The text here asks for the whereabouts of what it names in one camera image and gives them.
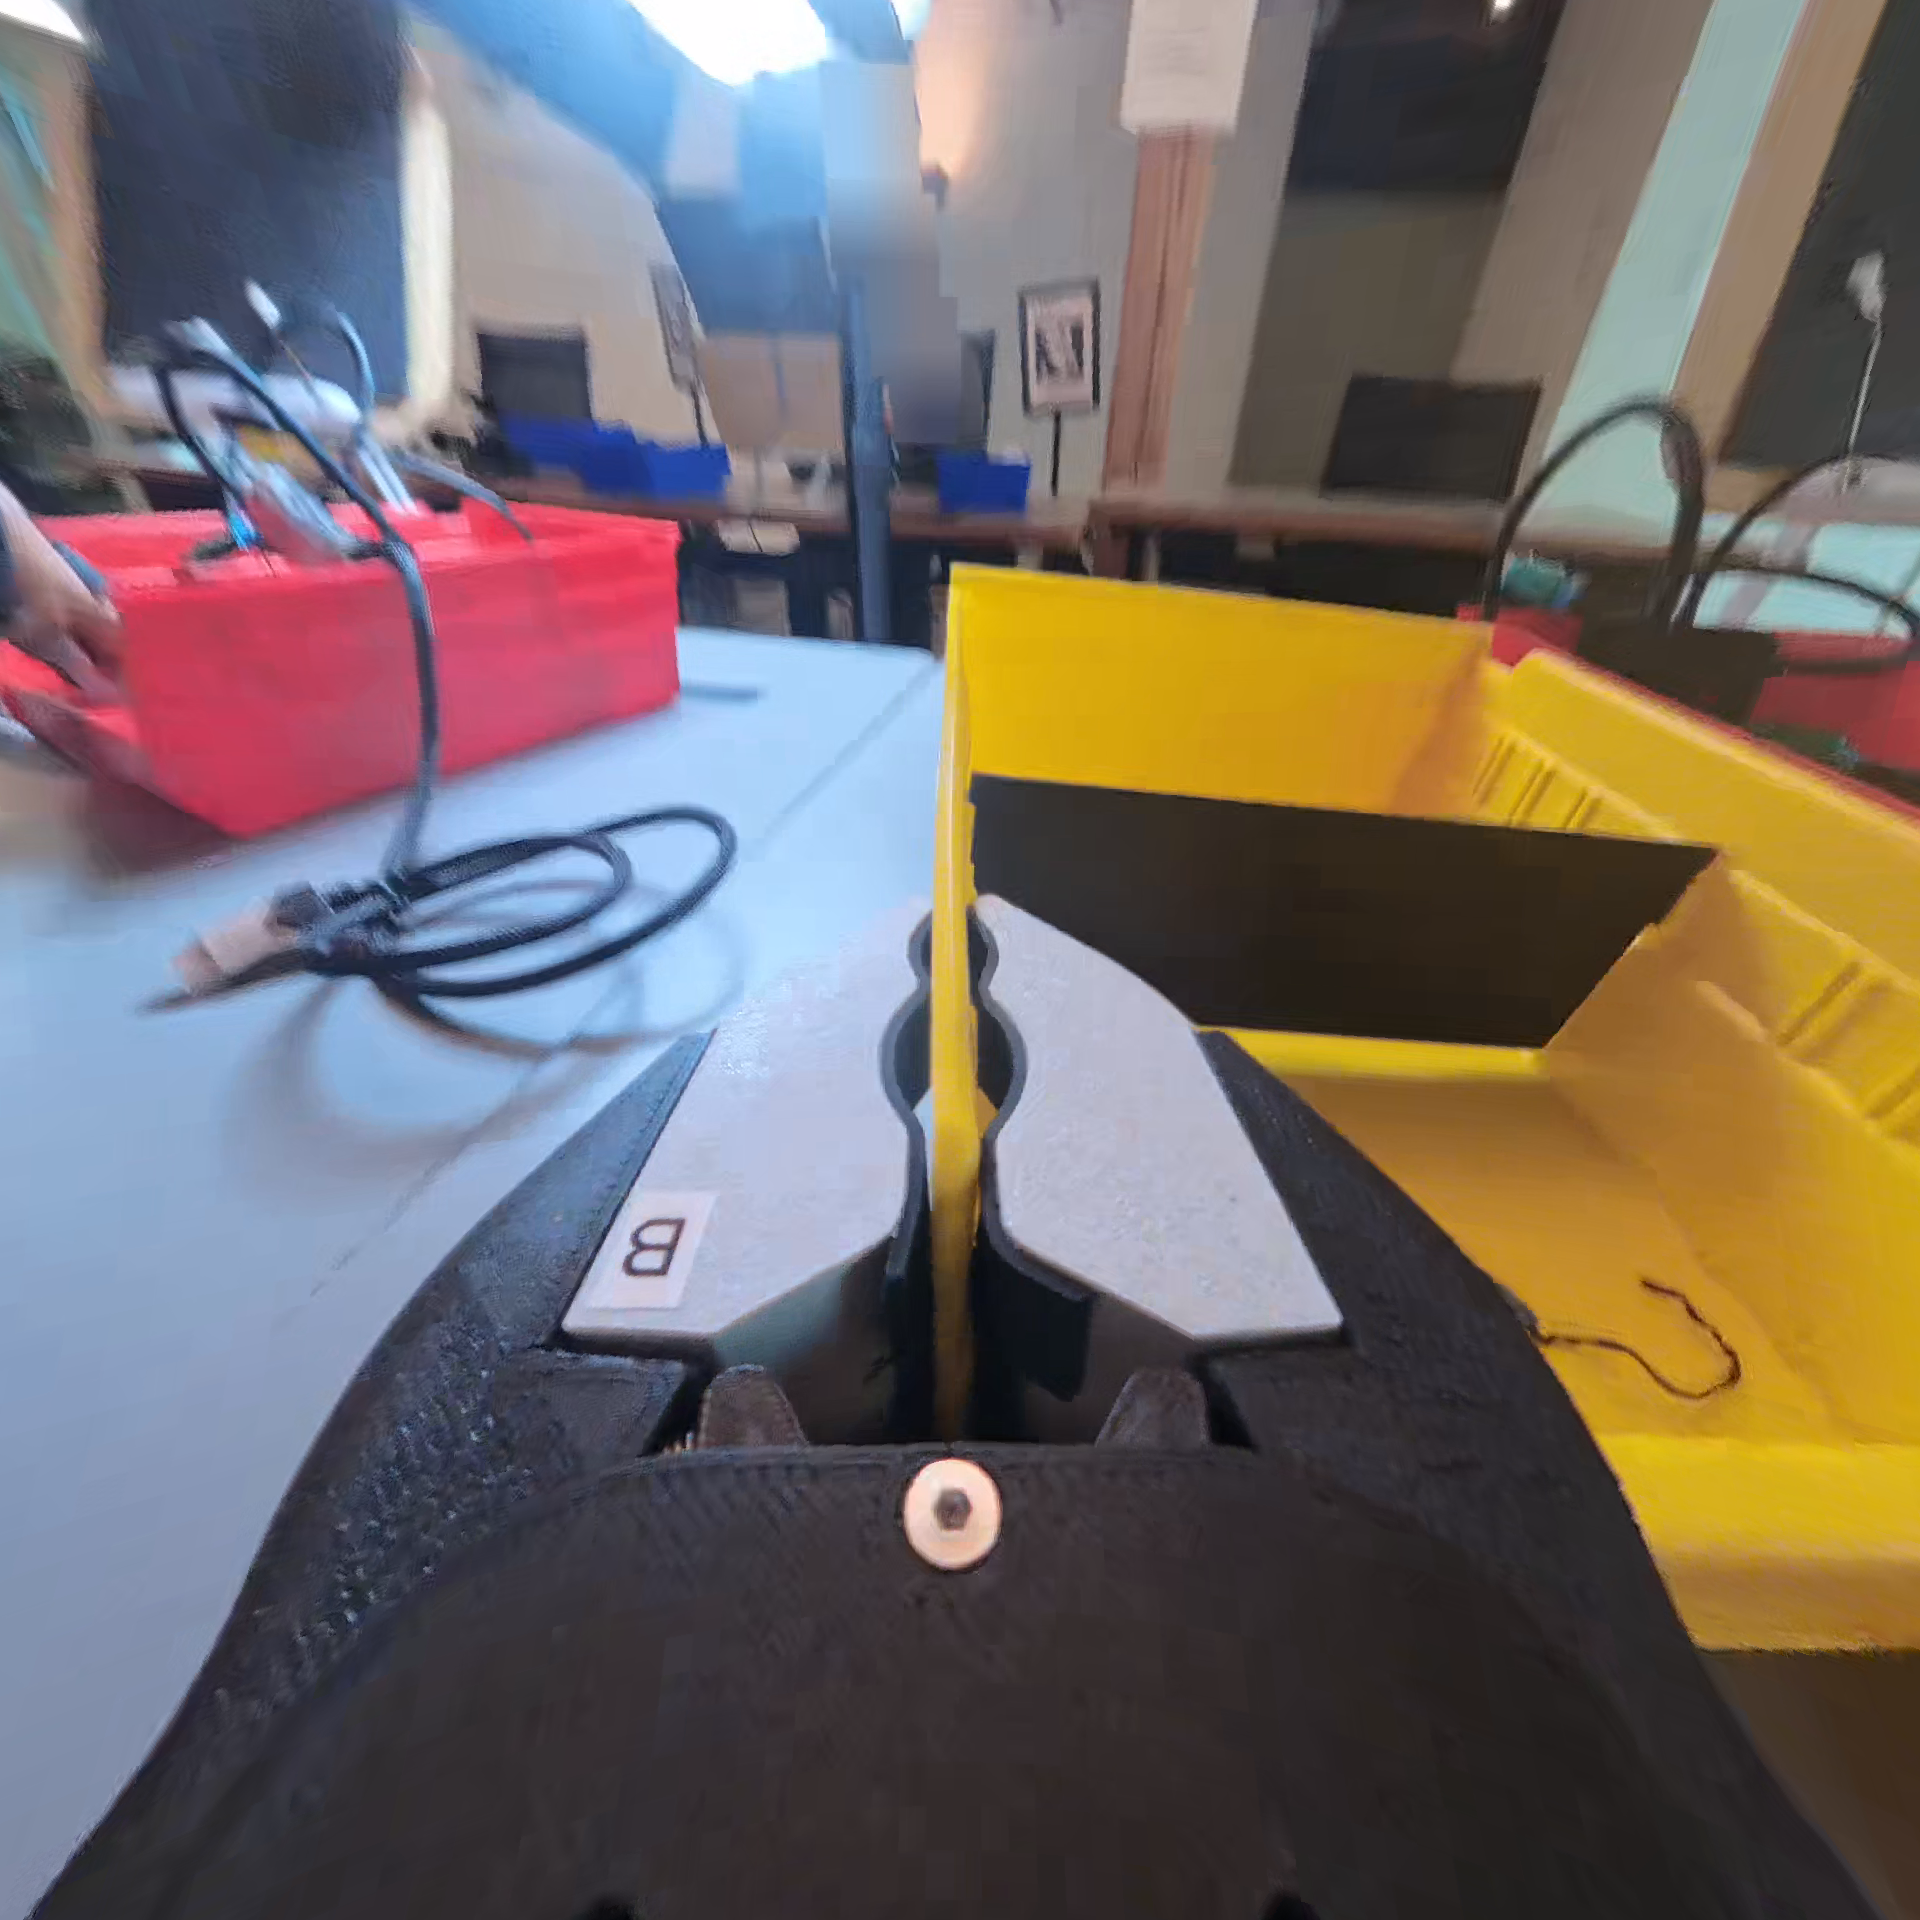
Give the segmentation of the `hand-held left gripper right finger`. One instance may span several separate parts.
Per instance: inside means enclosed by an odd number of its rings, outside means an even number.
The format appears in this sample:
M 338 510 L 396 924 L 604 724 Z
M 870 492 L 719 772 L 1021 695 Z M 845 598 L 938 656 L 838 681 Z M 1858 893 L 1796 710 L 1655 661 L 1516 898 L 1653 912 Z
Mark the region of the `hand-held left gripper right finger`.
M 1110 1405 L 1142 1369 L 1343 1341 L 1193 1021 L 1018 902 L 983 896 L 972 924 L 974 1404 Z

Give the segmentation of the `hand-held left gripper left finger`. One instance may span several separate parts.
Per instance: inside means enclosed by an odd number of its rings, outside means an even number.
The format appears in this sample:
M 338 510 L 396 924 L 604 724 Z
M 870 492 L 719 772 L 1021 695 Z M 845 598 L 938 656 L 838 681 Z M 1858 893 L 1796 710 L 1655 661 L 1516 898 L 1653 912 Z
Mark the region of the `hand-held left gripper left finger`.
M 559 1318 L 590 1352 L 777 1381 L 805 1436 L 933 1404 L 929 908 L 906 902 L 714 1028 Z

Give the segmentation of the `yellow plastic bin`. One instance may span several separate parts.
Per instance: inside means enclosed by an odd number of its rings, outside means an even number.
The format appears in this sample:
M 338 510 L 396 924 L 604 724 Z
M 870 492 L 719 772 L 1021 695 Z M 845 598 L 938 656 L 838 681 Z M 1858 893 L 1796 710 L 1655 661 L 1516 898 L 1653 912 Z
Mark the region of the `yellow plastic bin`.
M 1203 1364 L 1247 1436 L 1370 1441 L 1420 1481 L 1541 1481 L 1558 1441 L 1693 1642 L 1916 1649 L 1916 809 L 1483 625 L 1002 567 L 949 598 L 930 909 L 934 1405 L 975 1405 L 970 1270 L 993 1117 L 974 1007 L 972 777 L 1711 847 L 1541 1048 L 1193 1024 L 1346 1322 Z M 1717 1357 L 1636 1274 L 1685 1289 Z

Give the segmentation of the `black bin divider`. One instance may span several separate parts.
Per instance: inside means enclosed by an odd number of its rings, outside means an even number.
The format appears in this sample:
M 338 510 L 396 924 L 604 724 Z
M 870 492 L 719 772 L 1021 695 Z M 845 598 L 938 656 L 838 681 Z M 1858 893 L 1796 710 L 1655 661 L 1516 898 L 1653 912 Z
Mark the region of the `black bin divider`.
M 1193 1024 L 1543 1048 L 1717 852 L 974 774 L 974 880 Z

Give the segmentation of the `red plastic bin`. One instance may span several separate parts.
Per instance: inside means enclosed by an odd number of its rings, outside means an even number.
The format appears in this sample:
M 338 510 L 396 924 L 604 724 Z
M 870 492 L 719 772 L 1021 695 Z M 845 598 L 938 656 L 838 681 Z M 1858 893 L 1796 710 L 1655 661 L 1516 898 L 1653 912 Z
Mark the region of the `red plastic bin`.
M 1916 777 L 1916 610 L 1881 608 L 1887 632 L 1698 625 L 1642 610 L 1582 613 L 1523 604 L 1461 604 L 1492 620 L 1492 654 L 1518 664 L 1570 656 L 1666 703 L 1781 741 L 1839 769 Z
M 439 767 L 461 774 L 679 696 L 669 518 L 532 502 L 399 517 L 436 640 Z M 393 567 L 203 559 L 219 511 L 54 518 L 111 589 L 114 703 L 84 703 L 5 646 L 5 712 L 91 777 L 229 836 L 260 836 L 409 789 L 413 624 Z

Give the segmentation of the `black pole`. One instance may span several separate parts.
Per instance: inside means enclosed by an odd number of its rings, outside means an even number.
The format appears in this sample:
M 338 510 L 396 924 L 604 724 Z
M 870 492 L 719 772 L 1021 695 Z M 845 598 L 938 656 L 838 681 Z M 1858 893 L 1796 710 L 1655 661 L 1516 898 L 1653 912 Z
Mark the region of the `black pole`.
M 867 642 L 893 642 L 893 446 L 861 273 L 850 273 L 838 286 L 838 348 L 855 634 Z

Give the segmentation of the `black thread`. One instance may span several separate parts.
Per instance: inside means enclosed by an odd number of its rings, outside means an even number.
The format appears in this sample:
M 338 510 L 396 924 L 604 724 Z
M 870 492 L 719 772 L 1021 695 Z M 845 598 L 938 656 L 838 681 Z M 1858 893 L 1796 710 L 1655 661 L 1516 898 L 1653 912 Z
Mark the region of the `black thread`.
M 1681 1311 L 1687 1326 L 1709 1343 L 1717 1357 L 1717 1366 L 1709 1377 L 1681 1377 L 1650 1357 L 1644 1346 L 1620 1337 L 1618 1333 L 1550 1322 L 1509 1287 L 1503 1289 L 1503 1300 L 1539 1352 L 1590 1352 L 1625 1361 L 1669 1400 L 1698 1405 L 1733 1394 L 1745 1382 L 1745 1357 L 1731 1337 L 1691 1300 L 1682 1287 L 1655 1280 L 1653 1274 L 1636 1274 L 1636 1287 L 1642 1296 L 1653 1303 Z

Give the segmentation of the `wooden desk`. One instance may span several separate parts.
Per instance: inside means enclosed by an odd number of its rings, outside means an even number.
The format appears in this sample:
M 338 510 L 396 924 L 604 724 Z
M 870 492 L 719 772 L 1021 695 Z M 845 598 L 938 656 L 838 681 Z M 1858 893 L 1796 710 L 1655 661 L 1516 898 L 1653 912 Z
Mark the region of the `wooden desk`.
M 1226 486 L 1211 493 L 1110 489 L 1087 502 L 1084 534 L 1100 576 L 1129 577 L 1145 543 L 1171 534 L 1206 534 L 1271 543 L 1413 545 L 1485 557 L 1497 543 L 1497 502 Z M 1578 565 L 1646 565 L 1666 553 L 1661 524 L 1620 514 L 1533 506 L 1518 524 L 1516 548 Z
M 790 524 L 802 536 L 850 536 L 850 514 L 844 489 L 822 496 L 634 496 L 595 493 L 573 474 L 534 473 L 490 481 L 511 502 L 543 505 L 573 511 L 604 511 L 686 526 L 718 526 L 723 521 Z M 1079 556 L 1091 528 L 1084 501 L 1043 501 L 1029 511 L 947 511 L 926 489 L 893 492 L 889 497 L 892 534 L 901 541 L 1010 545 L 1018 553 Z

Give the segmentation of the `wide blue bin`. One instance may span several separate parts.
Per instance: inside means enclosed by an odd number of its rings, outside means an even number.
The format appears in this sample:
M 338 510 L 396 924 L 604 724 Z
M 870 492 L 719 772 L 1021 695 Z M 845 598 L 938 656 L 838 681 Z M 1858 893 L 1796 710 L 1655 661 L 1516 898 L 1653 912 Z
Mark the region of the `wide blue bin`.
M 498 416 L 507 446 L 538 468 L 571 473 L 590 493 L 719 497 L 731 457 L 723 444 L 658 444 L 625 422 L 553 416 Z

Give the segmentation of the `black monitor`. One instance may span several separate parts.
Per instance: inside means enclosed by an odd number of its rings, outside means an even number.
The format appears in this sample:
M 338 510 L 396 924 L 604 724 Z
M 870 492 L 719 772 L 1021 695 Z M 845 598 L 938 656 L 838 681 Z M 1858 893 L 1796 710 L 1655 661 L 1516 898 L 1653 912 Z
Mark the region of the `black monitor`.
M 475 392 L 493 416 L 591 420 L 591 366 L 578 327 L 477 328 Z

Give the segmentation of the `black board with wooden rim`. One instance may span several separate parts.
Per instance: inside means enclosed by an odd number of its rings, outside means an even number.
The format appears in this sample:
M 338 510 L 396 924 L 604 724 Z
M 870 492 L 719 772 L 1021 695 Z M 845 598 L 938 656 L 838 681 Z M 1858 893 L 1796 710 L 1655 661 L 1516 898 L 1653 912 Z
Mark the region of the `black board with wooden rim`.
M 1709 453 L 1709 501 L 1813 460 L 1815 409 L 1844 373 L 1838 279 L 1883 249 L 1887 340 L 1875 418 L 1917 399 L 1917 5 L 1802 5 L 1734 166 L 1733 202 L 1675 376 Z

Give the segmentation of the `white paper sheet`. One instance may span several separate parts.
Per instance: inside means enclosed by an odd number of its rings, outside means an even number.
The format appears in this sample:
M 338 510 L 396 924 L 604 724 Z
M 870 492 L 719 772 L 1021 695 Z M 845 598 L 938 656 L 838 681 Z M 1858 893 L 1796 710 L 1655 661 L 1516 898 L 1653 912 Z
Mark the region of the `white paper sheet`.
M 1132 135 L 1236 127 L 1258 1 L 1133 1 L 1121 77 Z

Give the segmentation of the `framed wall picture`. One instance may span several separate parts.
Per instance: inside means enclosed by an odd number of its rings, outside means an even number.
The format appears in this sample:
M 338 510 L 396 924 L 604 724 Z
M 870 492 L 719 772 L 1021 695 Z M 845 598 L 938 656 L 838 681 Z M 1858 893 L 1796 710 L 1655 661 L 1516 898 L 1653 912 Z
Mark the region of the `framed wall picture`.
M 1102 317 L 1095 277 L 1034 284 L 1018 295 L 1023 416 L 1091 416 L 1102 402 Z

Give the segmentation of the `wooden post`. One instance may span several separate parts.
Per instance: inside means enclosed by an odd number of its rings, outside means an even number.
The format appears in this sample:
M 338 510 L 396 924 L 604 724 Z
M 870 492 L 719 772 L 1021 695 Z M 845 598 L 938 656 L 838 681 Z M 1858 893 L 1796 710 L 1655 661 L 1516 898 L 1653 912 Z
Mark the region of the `wooden post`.
M 1213 132 L 1180 130 L 1138 136 L 1102 493 L 1151 489 L 1164 477 L 1213 169 Z

